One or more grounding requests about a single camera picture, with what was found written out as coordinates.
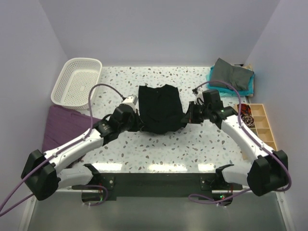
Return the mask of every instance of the gray surface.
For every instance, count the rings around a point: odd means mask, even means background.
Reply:
[[[187,198],[118,198],[88,209],[80,192],[37,202],[29,231],[283,231],[275,193],[246,193],[224,209]]]
[[[40,149],[50,93],[67,60],[37,0],[0,1],[0,202],[21,180],[29,153]],[[29,195],[22,186],[7,206]],[[18,230],[26,203],[0,218]]]
[[[103,65],[245,62],[279,0],[40,0],[69,58]]]
[[[308,1],[281,0],[247,63],[256,73],[253,103],[264,103],[293,179],[286,193],[298,231],[308,230]]]

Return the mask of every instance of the white arm segment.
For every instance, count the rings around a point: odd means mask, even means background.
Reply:
[[[237,183],[241,185],[248,186],[247,176],[250,171],[251,165],[233,165],[225,168],[222,171],[224,180],[227,183]]]
[[[78,136],[77,138],[71,140],[70,142],[67,142],[66,144],[46,151],[45,152],[45,157],[46,159],[49,158],[52,155],[55,155],[55,153],[68,146],[69,144],[83,138],[89,130],[87,130],[86,132],[84,132],[83,134],[81,134],[80,136]],[[82,157],[84,154],[88,153],[89,151],[92,151],[96,148],[102,147],[103,146],[103,141],[104,139],[102,137],[100,137],[100,133],[93,129],[91,131],[91,134],[84,140],[81,141],[78,144],[75,144],[74,146],[68,148],[67,150],[61,152],[60,154],[58,154],[55,158],[53,158],[50,163],[51,164],[55,164],[54,168],[57,171],[57,174],[59,174],[64,168],[66,168],[69,164],[71,164],[72,162],[74,162],[75,160],[77,160],[78,158]]]
[[[243,122],[242,125],[246,128],[251,136],[253,136],[260,144],[264,145],[269,151],[273,148],[265,144],[256,134],[254,134]],[[244,133],[238,123],[238,116],[229,116],[226,120],[221,123],[221,130],[226,132],[236,143],[240,146],[241,150],[247,155],[249,161],[253,163],[254,160],[258,159],[258,156],[267,156],[268,154],[261,150],[255,145],[255,143]]]
[[[70,187],[72,185],[85,185],[90,182],[93,175],[91,171],[82,166],[80,168],[63,169],[57,177],[61,178],[58,189]]]

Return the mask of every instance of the black shirt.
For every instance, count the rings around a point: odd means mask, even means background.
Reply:
[[[161,88],[139,86],[139,111],[144,123],[142,131],[164,134],[185,127],[178,88],[164,85]]]

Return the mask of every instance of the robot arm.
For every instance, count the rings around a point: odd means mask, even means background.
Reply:
[[[38,200],[44,200],[59,188],[90,182],[93,177],[93,171],[90,171],[88,168],[65,168],[89,151],[102,147],[117,139],[121,132],[126,130],[139,130],[140,122],[138,111],[135,107],[137,101],[137,96],[128,96],[115,109],[109,120],[102,119],[94,124],[93,129],[86,138],[85,135],[89,130],[70,142],[45,153],[41,153],[39,150],[33,151],[27,159],[21,175],[22,179],[43,161],[54,156],[54,158],[25,181],[36,198]],[[83,141],[57,154],[57,151],[70,146],[80,139]]]
[[[65,167],[85,153],[117,139],[118,135],[123,131],[140,130],[141,122],[139,121],[138,111],[135,108],[137,100],[136,96],[127,97],[115,109],[109,120],[102,119],[93,125],[90,135],[85,139],[86,132],[61,147],[47,151],[44,154],[39,150],[32,152],[25,165],[22,178],[44,160],[55,156],[49,163],[26,180],[26,185],[36,198],[44,200],[59,188],[86,185],[90,181],[93,182],[93,179],[99,175],[99,172],[92,165],[84,165],[80,169],[65,169]],[[243,132],[238,124],[237,112],[232,107],[223,107],[218,91],[209,90],[198,93],[196,101],[190,102],[188,112],[182,122],[200,124],[205,119],[209,119],[219,129],[234,139],[248,155],[252,163],[251,167],[225,165],[217,168],[213,184],[219,185],[219,187],[229,183],[247,185],[253,193],[261,196],[288,183],[286,174],[277,162],[262,149],[259,149]],[[272,150],[248,128],[247,130],[252,137],[264,145],[264,148]],[[81,138],[83,138],[82,142],[56,154],[58,150]],[[274,154],[287,167],[287,155],[283,151],[274,151]]]
[[[238,113],[232,107],[223,107],[217,90],[195,92],[195,94],[196,100],[190,102],[182,122],[200,124],[205,119],[209,119],[239,145],[252,164],[252,166],[226,165],[218,168],[216,173],[220,184],[225,181],[246,185],[258,196],[288,184],[285,171],[264,149],[272,152],[288,168],[288,157],[284,151],[273,150],[244,123],[240,125]],[[262,146],[258,147],[253,139]]]

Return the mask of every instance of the folded gray towel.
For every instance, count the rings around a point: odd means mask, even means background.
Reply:
[[[232,66],[226,61],[218,58],[214,65],[211,80],[220,80],[231,84],[237,90],[248,90],[250,77],[254,74],[248,69]],[[228,88],[222,83],[210,83],[212,87]]]

